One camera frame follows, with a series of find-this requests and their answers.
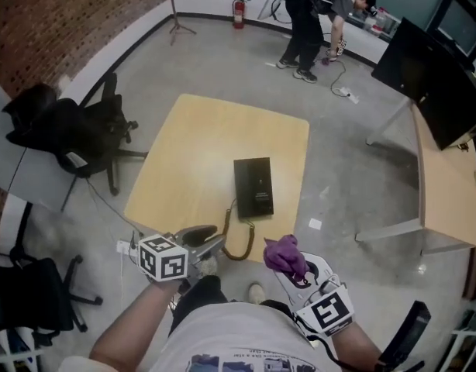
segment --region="wooden table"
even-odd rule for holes
[[[295,228],[309,124],[261,108],[181,95],[145,160],[124,211],[159,232],[196,225],[222,230],[235,198],[233,161],[270,157],[274,215],[256,226],[249,260],[262,262],[264,237],[279,239]],[[233,210],[226,248],[242,255],[249,227]]]
[[[367,138],[371,145],[408,107],[416,126],[419,161],[419,217],[382,229],[359,232],[356,241],[380,239],[420,229],[444,234],[459,243],[422,254],[441,253],[476,246],[476,153],[472,140],[469,151],[449,147],[438,149],[423,115],[408,99],[398,111]]]

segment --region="gray t-shirt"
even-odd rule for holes
[[[283,313],[248,303],[208,305],[171,334],[150,372],[322,372],[318,350]],[[115,372],[74,356],[59,372]]]
[[[319,0],[314,0],[315,6],[315,15],[328,15],[331,21],[334,20],[335,16],[341,16],[343,19],[347,19],[348,14],[354,10],[354,1],[353,0],[327,0],[327,2],[321,2]]]

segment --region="person bending over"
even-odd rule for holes
[[[286,0],[286,10],[291,16],[292,36],[276,66],[280,69],[296,68],[293,73],[296,78],[315,83],[317,77],[311,69],[324,41],[319,14],[328,15],[332,22],[329,58],[335,60],[347,16],[353,10],[369,10],[375,5],[376,0]]]
[[[150,284],[100,336],[88,359],[68,357],[59,371],[135,371],[180,283]],[[228,302],[220,279],[203,277],[178,302],[169,338],[151,371],[326,370],[320,350],[297,329],[286,305],[266,301],[259,284],[250,286],[249,298],[250,303]],[[381,352],[356,322],[332,338],[341,361],[374,370]]]

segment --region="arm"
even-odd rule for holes
[[[168,281],[149,285],[102,333],[90,358],[122,372],[134,371],[145,356],[180,283]]]
[[[332,338],[336,355],[340,361],[360,370],[374,370],[381,351],[356,322]]]
[[[338,43],[341,40],[341,35],[343,34],[343,24],[345,19],[341,16],[336,15],[333,19],[333,24],[331,25],[331,48],[329,50],[329,58],[337,57],[337,48]]]

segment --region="black electronic device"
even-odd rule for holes
[[[379,357],[376,372],[394,370],[395,367],[403,363],[416,346],[430,320],[431,314],[426,304],[414,301],[402,326]],[[420,369],[418,366],[422,367],[423,364],[416,365],[416,370]]]
[[[409,20],[402,20],[372,76],[417,104],[441,150],[476,134],[476,78]]]
[[[273,215],[269,157],[234,160],[238,218]]]

